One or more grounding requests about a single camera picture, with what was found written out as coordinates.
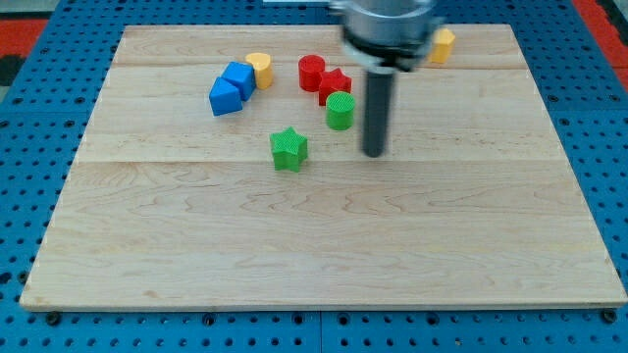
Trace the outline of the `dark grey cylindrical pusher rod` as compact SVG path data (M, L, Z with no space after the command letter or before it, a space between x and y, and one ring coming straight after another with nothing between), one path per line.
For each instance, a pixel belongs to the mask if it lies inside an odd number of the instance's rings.
M386 149L394 81L391 70L366 72L362 151L371 158Z

